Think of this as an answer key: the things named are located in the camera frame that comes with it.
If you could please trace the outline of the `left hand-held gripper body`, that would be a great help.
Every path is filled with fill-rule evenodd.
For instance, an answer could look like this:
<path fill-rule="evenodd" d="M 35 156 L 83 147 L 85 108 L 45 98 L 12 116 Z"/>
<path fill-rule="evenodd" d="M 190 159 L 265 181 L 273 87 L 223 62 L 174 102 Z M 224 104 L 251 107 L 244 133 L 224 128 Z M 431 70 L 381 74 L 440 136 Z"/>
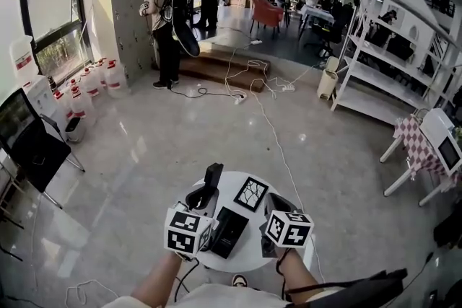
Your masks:
<path fill-rule="evenodd" d="M 189 211 L 182 203 L 167 210 L 164 228 L 164 248 L 188 258 L 195 258 L 206 249 L 217 221 Z"/>

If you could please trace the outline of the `person's right forearm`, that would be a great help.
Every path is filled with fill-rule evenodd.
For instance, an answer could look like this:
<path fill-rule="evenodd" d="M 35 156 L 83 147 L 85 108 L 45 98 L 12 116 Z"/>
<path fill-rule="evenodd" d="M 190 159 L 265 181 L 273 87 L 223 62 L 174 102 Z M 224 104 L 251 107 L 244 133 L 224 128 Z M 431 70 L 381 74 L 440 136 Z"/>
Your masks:
<path fill-rule="evenodd" d="M 286 290 L 318 285 L 318 282 L 306 268 L 302 258 L 296 250 L 277 248 L 276 253 L 278 255 L 277 270 L 284 276 Z M 313 289 L 311 291 L 291 294 L 290 296 L 294 304 L 302 304 L 322 292 L 323 289 Z"/>

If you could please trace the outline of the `black shoulder bag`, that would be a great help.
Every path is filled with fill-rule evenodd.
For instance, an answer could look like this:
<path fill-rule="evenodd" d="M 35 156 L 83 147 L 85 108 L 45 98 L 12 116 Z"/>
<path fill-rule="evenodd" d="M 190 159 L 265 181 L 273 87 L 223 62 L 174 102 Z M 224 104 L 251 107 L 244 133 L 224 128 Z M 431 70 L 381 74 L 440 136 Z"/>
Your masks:
<path fill-rule="evenodd" d="M 287 290 L 289 295 L 323 289 L 332 294 L 295 304 L 288 303 L 285 308 L 381 308 L 404 291 L 403 280 L 408 276 L 406 268 L 387 273 L 385 270 L 369 278 L 346 282 L 322 283 Z"/>

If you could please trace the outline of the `person's left forearm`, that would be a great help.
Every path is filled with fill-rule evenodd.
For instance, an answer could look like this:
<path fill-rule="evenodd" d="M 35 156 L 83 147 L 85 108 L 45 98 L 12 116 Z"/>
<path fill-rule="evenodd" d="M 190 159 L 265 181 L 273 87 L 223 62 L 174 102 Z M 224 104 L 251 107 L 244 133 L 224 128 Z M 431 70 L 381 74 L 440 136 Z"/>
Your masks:
<path fill-rule="evenodd" d="M 153 267 L 131 296 L 151 308 L 165 308 L 182 262 L 179 255 L 169 252 Z"/>

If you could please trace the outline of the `round white table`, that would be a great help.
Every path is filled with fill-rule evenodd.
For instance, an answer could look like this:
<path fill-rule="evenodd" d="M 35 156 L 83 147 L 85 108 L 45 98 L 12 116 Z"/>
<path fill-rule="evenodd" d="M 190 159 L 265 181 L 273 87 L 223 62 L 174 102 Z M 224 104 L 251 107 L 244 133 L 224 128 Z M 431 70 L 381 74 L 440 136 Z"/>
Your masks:
<path fill-rule="evenodd" d="M 261 231 L 260 226 L 266 223 L 266 217 L 264 216 L 264 199 L 256 212 L 249 211 L 242 206 L 234 202 L 234 198 L 237 192 L 243 186 L 244 182 L 248 177 L 252 177 L 265 185 L 268 185 L 269 189 L 267 193 L 276 193 L 280 195 L 277 190 L 270 185 L 267 181 L 246 172 L 237 171 L 225 171 L 222 170 L 221 178 L 218 184 L 219 198 L 217 201 L 217 207 L 214 212 L 214 216 L 210 217 L 217 221 L 218 213 L 222 207 L 226 207 L 235 213 L 238 213 L 248 219 L 248 224 L 240 236 L 237 244 L 232 250 L 230 256 L 227 259 L 221 258 L 214 254 L 210 248 L 212 245 L 212 238 L 208 247 L 195 257 L 202 265 L 211 268 L 212 270 L 228 272 L 228 273 L 240 273 L 256 270 L 269 263 L 272 258 L 264 258 L 261 252 Z M 204 178 L 198 180 L 187 190 L 183 191 L 175 204 L 182 203 L 186 207 L 186 196 L 197 188 L 204 187 Z M 188 208 L 189 211 L 202 215 L 202 208 Z M 218 227 L 217 226 L 212 232 L 212 237 Z"/>

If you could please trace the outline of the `person's white shirt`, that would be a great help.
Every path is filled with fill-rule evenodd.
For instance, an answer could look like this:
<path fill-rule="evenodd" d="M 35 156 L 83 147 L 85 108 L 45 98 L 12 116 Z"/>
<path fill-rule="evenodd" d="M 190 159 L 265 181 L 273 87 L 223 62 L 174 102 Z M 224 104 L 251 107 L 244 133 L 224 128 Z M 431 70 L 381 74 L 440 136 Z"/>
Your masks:
<path fill-rule="evenodd" d="M 312 302 L 338 292 L 339 289 L 322 291 L 311 297 Z M 231 287 L 210 283 L 194 289 L 179 302 L 164 308 L 284 308 L 288 302 L 275 294 L 251 288 Z M 102 308 L 151 308 L 132 296 L 122 296 Z"/>

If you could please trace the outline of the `white legged table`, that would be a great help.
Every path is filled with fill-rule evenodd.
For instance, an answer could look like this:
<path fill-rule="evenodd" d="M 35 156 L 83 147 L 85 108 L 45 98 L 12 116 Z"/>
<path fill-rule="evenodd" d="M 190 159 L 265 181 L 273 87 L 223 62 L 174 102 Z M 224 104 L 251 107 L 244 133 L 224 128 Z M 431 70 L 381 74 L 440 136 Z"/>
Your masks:
<path fill-rule="evenodd" d="M 380 158 L 380 162 L 384 163 L 386 159 L 391 155 L 395 149 L 403 143 L 402 138 L 394 138 L 393 143 L 389 146 L 389 148 L 385 151 L 385 153 Z M 451 176 L 447 176 L 445 179 L 440 178 L 440 183 L 436 186 L 428 195 L 426 195 L 421 201 L 419 202 L 419 206 L 423 206 L 428 203 L 433 197 L 435 197 L 439 193 L 445 193 L 450 189 L 454 188 L 458 182 L 458 178 L 461 176 L 459 169 L 462 165 L 458 168 L 458 170 Z M 404 173 L 395 180 L 388 188 L 386 188 L 383 192 L 385 197 L 390 196 L 394 191 L 396 191 L 399 187 L 401 187 L 411 176 L 411 169 L 410 164 L 408 168 L 404 171 Z"/>

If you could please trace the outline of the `white shelving rack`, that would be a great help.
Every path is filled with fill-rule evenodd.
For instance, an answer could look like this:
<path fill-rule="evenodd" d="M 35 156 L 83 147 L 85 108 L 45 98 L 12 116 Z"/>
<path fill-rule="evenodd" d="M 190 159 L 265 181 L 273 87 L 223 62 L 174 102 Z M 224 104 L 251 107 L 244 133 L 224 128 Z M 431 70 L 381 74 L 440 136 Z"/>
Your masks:
<path fill-rule="evenodd" d="M 424 0 L 357 0 L 332 108 L 388 124 L 445 107 L 462 84 L 462 21 L 446 32 Z"/>

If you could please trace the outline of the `small white waste bin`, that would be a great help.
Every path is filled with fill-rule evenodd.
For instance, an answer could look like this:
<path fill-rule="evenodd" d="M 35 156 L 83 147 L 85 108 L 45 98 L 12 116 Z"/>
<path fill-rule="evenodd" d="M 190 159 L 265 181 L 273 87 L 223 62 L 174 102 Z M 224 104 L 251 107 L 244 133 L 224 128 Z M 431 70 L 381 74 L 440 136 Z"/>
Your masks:
<path fill-rule="evenodd" d="M 69 142 L 79 143 L 84 138 L 86 133 L 86 125 L 84 120 L 80 117 L 71 118 L 67 123 L 65 133 Z"/>

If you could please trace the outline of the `checkered tablecloth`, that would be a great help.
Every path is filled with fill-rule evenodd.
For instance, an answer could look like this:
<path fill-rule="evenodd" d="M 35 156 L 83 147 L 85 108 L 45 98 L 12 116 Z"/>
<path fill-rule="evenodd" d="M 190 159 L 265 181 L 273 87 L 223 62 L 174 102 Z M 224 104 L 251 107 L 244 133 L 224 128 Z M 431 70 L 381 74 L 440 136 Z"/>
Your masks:
<path fill-rule="evenodd" d="M 441 179 L 447 177 L 443 163 L 440 161 L 431 143 L 421 132 L 419 122 L 413 115 L 397 120 L 393 137 L 403 139 L 410 159 L 412 177 L 420 170 L 435 173 Z"/>

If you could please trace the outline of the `black mesh office chair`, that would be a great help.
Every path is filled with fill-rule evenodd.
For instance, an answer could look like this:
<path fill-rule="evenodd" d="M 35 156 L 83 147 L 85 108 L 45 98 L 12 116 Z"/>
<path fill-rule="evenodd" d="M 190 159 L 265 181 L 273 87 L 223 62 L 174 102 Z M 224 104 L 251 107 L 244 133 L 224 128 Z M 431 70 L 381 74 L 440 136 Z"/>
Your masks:
<path fill-rule="evenodd" d="M 0 147 L 26 181 L 59 209 L 63 206 L 47 194 L 46 188 L 62 164 L 69 162 L 85 171 L 56 122 L 44 114 L 38 115 L 22 88 L 16 89 L 0 105 Z M 36 154 L 46 157 L 43 165 L 32 163 Z"/>

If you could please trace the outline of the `white microwave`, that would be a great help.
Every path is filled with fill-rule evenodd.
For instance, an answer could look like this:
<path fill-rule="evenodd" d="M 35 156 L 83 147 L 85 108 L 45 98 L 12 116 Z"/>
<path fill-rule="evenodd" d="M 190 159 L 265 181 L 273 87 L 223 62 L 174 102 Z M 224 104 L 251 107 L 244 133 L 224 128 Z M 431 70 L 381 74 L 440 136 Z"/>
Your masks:
<path fill-rule="evenodd" d="M 453 175 L 462 165 L 462 151 L 452 121 L 441 108 L 433 108 L 423 117 L 419 128 L 432 145 L 447 176 Z"/>

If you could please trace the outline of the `white cloth covered table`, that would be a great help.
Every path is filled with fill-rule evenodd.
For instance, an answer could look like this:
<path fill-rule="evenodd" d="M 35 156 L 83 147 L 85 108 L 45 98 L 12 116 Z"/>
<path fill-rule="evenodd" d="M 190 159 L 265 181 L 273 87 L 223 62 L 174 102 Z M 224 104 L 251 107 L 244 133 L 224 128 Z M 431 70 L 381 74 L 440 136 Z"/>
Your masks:
<path fill-rule="evenodd" d="M 313 6 L 308 6 L 306 4 L 301 8 L 300 15 L 301 25 L 299 27 L 298 40 L 300 40 L 300 38 L 302 37 L 302 34 L 305 31 L 306 24 L 308 23 L 310 17 L 323 19 L 324 21 L 327 21 L 327 23 L 329 24 L 334 23 L 334 17 L 329 12 L 315 8 Z"/>

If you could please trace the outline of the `grey metal locker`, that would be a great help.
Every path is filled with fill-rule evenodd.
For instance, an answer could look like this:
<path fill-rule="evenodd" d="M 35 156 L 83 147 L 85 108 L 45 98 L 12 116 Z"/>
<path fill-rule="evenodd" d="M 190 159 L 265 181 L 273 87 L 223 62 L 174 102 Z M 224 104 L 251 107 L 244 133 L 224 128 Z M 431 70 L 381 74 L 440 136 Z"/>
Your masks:
<path fill-rule="evenodd" d="M 101 58 L 116 60 L 125 68 L 128 87 L 159 61 L 152 45 L 151 17 L 139 14 L 143 1 L 93 0 Z"/>

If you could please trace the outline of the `large water jug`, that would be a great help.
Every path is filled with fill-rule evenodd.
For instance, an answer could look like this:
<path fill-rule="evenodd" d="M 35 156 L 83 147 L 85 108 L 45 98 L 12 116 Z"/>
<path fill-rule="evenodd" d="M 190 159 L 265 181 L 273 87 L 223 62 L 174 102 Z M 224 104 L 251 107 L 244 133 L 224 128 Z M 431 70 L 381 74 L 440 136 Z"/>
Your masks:
<path fill-rule="evenodd" d="M 22 35 L 9 46 L 9 54 L 14 67 L 14 75 L 21 87 L 31 84 L 39 74 L 32 51 L 32 37 Z"/>

